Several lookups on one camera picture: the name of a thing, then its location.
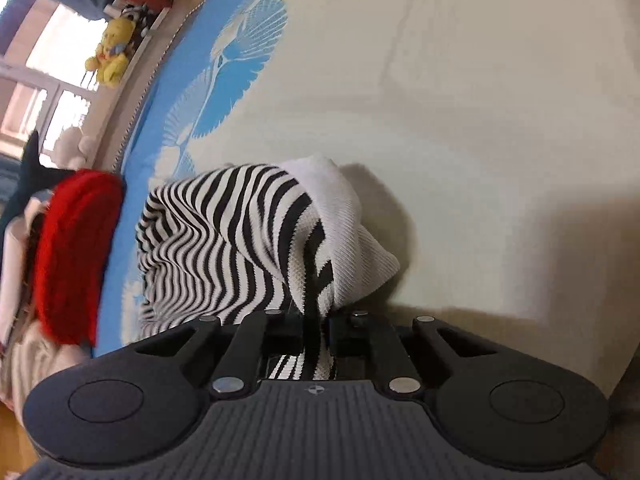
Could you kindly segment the black white striped sweater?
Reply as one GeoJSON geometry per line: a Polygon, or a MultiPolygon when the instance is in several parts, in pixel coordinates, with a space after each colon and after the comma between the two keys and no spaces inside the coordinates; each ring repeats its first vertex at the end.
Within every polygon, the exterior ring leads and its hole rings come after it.
{"type": "Polygon", "coordinates": [[[363,225],[349,180],[318,155],[160,185],[146,199],[136,241],[142,337],[203,315],[236,325],[258,311],[294,312],[304,346],[270,367],[276,379],[328,378],[323,320],[400,268],[363,225]]]}

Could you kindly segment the pink white folded clothes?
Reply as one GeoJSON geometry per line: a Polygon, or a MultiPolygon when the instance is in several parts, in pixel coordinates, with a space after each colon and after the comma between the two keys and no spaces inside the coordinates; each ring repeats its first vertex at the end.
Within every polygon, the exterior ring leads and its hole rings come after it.
{"type": "Polygon", "coordinates": [[[12,326],[21,304],[30,228],[36,215],[43,212],[48,203],[49,200],[43,196],[32,196],[24,212],[12,219],[4,231],[0,295],[2,349],[9,343],[12,326]]]}

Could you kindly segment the beige folded blanket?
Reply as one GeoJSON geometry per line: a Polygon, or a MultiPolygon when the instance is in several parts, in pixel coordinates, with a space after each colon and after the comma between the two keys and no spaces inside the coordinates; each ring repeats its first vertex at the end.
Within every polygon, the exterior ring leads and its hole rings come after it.
{"type": "Polygon", "coordinates": [[[31,322],[20,338],[10,345],[1,363],[1,402],[20,424],[29,393],[40,382],[66,368],[89,361],[91,351],[77,344],[57,344],[31,322]]]}

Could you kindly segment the red knitted garment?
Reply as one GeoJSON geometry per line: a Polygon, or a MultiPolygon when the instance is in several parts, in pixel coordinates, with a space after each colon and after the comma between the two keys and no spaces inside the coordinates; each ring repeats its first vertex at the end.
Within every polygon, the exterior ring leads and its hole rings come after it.
{"type": "Polygon", "coordinates": [[[35,264],[37,318],[57,344],[96,344],[103,275],[124,200],[122,179],[83,169],[53,191],[35,264]]]}

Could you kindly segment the blue and cream bed sheet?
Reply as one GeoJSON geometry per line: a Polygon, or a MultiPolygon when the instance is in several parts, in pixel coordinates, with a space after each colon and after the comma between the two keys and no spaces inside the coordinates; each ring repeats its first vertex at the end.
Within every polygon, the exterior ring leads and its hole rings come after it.
{"type": "Polygon", "coordinates": [[[614,391],[639,344],[639,0],[205,0],[119,167],[96,353],[145,338],[153,190],[317,155],[399,261],[366,298],[614,391]]]}

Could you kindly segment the white plush toy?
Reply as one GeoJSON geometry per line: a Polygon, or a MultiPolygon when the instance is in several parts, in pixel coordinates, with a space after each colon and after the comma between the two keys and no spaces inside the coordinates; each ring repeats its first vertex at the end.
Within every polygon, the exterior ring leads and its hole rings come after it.
{"type": "Polygon", "coordinates": [[[88,168],[95,148],[95,136],[85,134],[79,127],[70,127],[55,141],[51,160],[60,169],[88,168]]]}

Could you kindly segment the dark teal shark plush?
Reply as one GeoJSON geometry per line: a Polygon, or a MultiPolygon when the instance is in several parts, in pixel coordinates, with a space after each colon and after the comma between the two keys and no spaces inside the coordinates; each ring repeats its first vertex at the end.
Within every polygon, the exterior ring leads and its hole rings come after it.
{"type": "Polygon", "coordinates": [[[40,164],[39,134],[37,130],[34,130],[23,151],[16,190],[2,212],[1,236],[4,236],[4,230],[9,223],[24,212],[34,194],[44,190],[53,190],[74,174],[74,170],[50,168],[40,164]]]}

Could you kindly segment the yellow plush toy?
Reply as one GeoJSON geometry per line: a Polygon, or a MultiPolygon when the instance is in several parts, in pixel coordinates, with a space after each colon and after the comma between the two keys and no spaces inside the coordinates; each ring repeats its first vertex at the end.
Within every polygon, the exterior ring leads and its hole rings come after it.
{"type": "Polygon", "coordinates": [[[136,24],[130,18],[114,18],[108,22],[96,53],[87,58],[85,69],[96,75],[101,86],[115,88],[122,80],[129,65],[128,47],[136,24]]]}

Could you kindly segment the wooden bed frame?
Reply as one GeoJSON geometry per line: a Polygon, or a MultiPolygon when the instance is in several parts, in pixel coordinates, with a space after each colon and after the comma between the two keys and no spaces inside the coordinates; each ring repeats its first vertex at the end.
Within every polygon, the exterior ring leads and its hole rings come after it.
{"type": "Polygon", "coordinates": [[[119,170],[134,125],[165,58],[204,1],[174,0],[172,7],[155,21],[149,37],[142,41],[119,86],[96,92],[84,123],[85,130],[96,136],[96,147],[88,161],[91,168],[119,170]]]}

